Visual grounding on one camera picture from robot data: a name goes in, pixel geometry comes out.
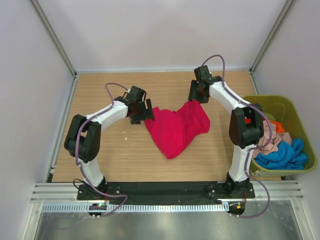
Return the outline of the magenta red t shirt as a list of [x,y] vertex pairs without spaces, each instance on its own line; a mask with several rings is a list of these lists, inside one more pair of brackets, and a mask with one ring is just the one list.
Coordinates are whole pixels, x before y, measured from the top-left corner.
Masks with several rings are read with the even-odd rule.
[[145,127],[169,160],[180,155],[196,136],[210,130],[210,119],[196,100],[187,101],[177,111],[154,107],[153,114],[154,120],[145,120]]

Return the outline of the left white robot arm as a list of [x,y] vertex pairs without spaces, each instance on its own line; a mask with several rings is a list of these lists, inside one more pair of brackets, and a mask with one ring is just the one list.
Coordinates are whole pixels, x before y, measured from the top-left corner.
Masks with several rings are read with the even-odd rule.
[[89,186],[88,194],[95,200],[101,200],[107,192],[106,178],[100,170],[97,158],[101,134],[124,118],[129,118],[132,125],[144,120],[154,120],[151,100],[130,101],[117,97],[113,103],[97,112],[85,116],[75,115],[68,129],[64,148],[74,157],[84,182]]

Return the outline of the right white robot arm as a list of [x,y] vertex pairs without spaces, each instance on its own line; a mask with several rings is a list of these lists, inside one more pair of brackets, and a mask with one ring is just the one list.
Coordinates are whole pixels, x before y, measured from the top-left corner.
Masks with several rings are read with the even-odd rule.
[[225,192],[229,197],[237,198],[249,188],[251,159],[264,134],[262,108],[241,98],[222,81],[191,81],[189,101],[208,103],[210,97],[230,113],[228,134],[233,143],[233,157],[226,175]]

